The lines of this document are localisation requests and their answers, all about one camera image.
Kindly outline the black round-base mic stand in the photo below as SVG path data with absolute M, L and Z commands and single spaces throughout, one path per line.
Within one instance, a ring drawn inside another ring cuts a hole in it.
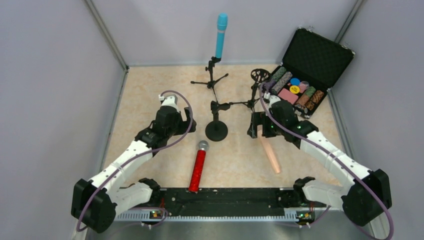
M 227 125 L 219 120 L 219 111 L 229 110 L 231 105 L 229 103 L 218 103 L 211 101 L 210 110 L 213 115 L 213 120 L 207 124 L 205 128 L 206 137 L 213 142 L 220 142 L 228 135 Z

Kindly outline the beige microphone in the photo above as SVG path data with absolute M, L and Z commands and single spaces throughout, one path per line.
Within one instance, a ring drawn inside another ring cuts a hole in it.
M 277 156 L 276 156 L 276 154 L 275 154 L 275 152 L 273 150 L 273 147 L 272 147 L 270 141 L 266 137 L 263 136 L 263 130 L 262 130 L 262 128 L 259 128 L 258 129 L 257 134 L 258 134 L 258 139 L 259 139 L 259 141 L 262 144 L 262 147 L 263 147 L 263 149 L 265 151 L 265 154 L 266 154 L 266 156 L 267 156 L 267 158 L 268 158 L 268 160 L 270 162 L 270 165 L 271 165 L 274 173 L 275 174 L 281 173 L 280 163 L 279 163 L 279 161 L 277 159 Z

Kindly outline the small black tripod mic stand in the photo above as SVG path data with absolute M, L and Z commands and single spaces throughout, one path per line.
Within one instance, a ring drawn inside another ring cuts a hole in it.
M 211 59 L 208 61 L 208 66 L 205 67 L 205 71 L 209 72 L 209 81 L 208 82 L 199 82 L 199 81 L 191 81 L 191 84 L 200 84 L 200 85 L 206 85 L 208 89 L 212 90 L 212 93 L 215 98 L 215 102 L 218 104 L 218 96 L 215 91 L 215 85 L 220 82 L 222 79 L 229 76 L 229 73 L 226 73 L 220 78 L 214 79 L 214 67 L 217 63 L 221 61 L 221 58 L 218 58 L 216 56 L 212 56 Z

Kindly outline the blue microphone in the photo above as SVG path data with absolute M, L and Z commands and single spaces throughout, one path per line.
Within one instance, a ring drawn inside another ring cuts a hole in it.
M 225 32 L 228 26 L 228 15 L 226 13 L 220 13 L 217 17 L 217 36 L 216 36 L 216 46 L 215 46 L 215 57 L 217 59 L 222 58 Z

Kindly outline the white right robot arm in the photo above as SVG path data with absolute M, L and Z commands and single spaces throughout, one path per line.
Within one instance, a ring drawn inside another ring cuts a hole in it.
M 299 120 L 285 100 L 271 101 L 264 111 L 251 114 L 247 134 L 256 139 L 283 136 L 299 150 L 314 157 L 338 181 L 321 182 L 314 177 L 295 181 L 293 188 L 301 201 L 319 202 L 341 210 L 355 225 L 363 227 L 392 206 L 390 181 L 381 169 L 371 170 L 333 145 L 308 120 Z

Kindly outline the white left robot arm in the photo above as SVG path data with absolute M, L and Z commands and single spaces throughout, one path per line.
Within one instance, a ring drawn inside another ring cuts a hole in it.
M 71 215 L 77 220 L 75 231 L 92 229 L 105 232 L 115 218 L 140 204 L 147 203 L 154 188 L 141 180 L 126 188 L 123 183 L 159 151 L 176 145 L 196 130 L 191 106 L 184 108 L 187 119 L 174 103 L 163 103 L 151 124 L 141 130 L 106 169 L 88 180 L 78 180 L 72 193 Z

